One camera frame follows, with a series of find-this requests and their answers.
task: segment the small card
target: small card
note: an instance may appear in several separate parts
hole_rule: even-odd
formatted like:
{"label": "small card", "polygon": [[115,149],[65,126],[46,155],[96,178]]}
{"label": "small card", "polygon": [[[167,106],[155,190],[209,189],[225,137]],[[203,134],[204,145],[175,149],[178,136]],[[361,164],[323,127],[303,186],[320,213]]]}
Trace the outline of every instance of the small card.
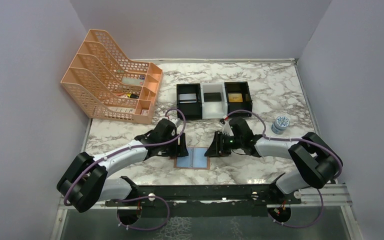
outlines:
{"label": "small card", "polygon": [[229,102],[231,103],[242,103],[244,100],[242,99],[242,93],[229,93]]}
{"label": "small card", "polygon": [[204,102],[221,102],[222,94],[220,92],[204,93]]}
{"label": "small card", "polygon": [[187,103],[196,103],[197,95],[195,93],[188,94],[179,94],[179,103],[187,104]]}
{"label": "small card", "polygon": [[144,80],[136,79],[131,77],[123,77],[121,82],[128,85],[142,86],[144,84]]}

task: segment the blue mat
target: blue mat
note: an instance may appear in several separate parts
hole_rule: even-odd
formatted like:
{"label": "blue mat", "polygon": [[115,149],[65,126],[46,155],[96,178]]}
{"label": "blue mat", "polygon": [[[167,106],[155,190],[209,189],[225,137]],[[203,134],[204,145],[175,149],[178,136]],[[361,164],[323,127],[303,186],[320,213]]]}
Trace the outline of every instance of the blue mat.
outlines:
{"label": "blue mat", "polygon": [[188,147],[189,156],[178,157],[176,160],[177,168],[187,169],[207,169],[208,157],[204,156],[206,147]]}

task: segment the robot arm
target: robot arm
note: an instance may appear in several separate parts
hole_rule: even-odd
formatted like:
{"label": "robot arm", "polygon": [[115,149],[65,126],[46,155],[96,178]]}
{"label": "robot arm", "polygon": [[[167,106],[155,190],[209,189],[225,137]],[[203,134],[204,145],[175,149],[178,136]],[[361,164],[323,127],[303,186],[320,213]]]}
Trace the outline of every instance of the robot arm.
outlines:
{"label": "robot arm", "polygon": [[[338,162],[333,156],[311,144],[266,139],[261,134],[254,134],[241,117],[232,118],[228,123],[223,120],[220,122],[225,124],[223,128],[225,132],[214,133],[213,142],[205,156],[224,157],[230,155],[234,149],[242,149],[247,155],[254,157],[273,156],[293,160],[297,170],[279,176],[270,184],[274,198],[282,199],[287,194],[307,187],[321,189],[333,179],[339,169]],[[226,131],[228,129],[232,135],[228,135]],[[308,132],[302,139],[332,151],[314,132]]]}
{"label": "robot arm", "polygon": [[94,164],[68,193],[69,202],[82,213],[97,201],[125,199],[132,190],[131,184],[123,178],[107,179],[109,176],[131,164],[142,162],[153,156],[188,156],[184,133],[179,136],[179,141],[156,145],[178,136],[178,123],[179,121],[176,119],[171,121],[162,119],[153,130],[136,136],[134,140],[122,147],[95,156],[90,156],[86,152],[78,154],[59,180],[56,188],[65,196],[80,174]]}

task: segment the marble countertop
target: marble countertop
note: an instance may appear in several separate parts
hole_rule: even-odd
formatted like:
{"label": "marble countertop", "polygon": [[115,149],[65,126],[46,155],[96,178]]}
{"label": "marble countertop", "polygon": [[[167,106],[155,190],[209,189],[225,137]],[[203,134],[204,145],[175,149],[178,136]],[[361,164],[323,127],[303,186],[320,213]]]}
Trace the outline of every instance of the marble countertop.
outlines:
{"label": "marble countertop", "polygon": [[[164,76],[151,125],[93,119],[86,152],[101,154],[119,148],[135,136],[153,129],[167,109],[176,106],[176,84],[247,81],[253,102],[253,112],[267,124],[268,136],[275,117],[287,116],[290,126],[282,137],[301,137],[314,131],[309,109],[292,63],[162,63]],[[254,134],[263,131],[255,118],[246,120]],[[217,119],[186,123],[186,145],[209,147],[214,132],[221,130]],[[228,157],[210,159],[210,169],[174,168],[168,157],[152,157],[132,164],[110,176],[128,176],[138,185],[204,185],[204,184],[265,184],[281,173],[296,169],[292,160],[279,157],[253,157],[232,153]]]}

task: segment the blue lid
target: blue lid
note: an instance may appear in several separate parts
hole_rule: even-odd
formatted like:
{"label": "blue lid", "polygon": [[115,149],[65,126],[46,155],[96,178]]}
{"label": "blue lid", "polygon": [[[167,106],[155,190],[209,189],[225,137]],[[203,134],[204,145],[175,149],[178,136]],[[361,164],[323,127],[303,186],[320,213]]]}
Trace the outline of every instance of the blue lid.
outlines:
{"label": "blue lid", "polygon": [[289,119],[285,116],[278,116],[274,121],[276,128],[285,130],[289,126]]}

